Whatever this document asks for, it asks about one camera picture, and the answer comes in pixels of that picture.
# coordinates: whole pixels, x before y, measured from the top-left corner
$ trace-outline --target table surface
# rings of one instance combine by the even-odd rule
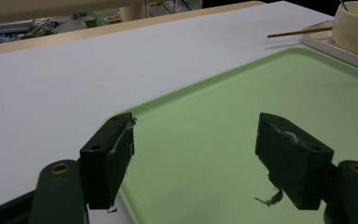
[[[267,35],[331,19],[287,2],[249,2],[0,45],[0,204],[34,189],[44,166],[76,160],[112,115],[304,47],[300,36]],[[131,223],[121,206],[90,211],[90,222]]]

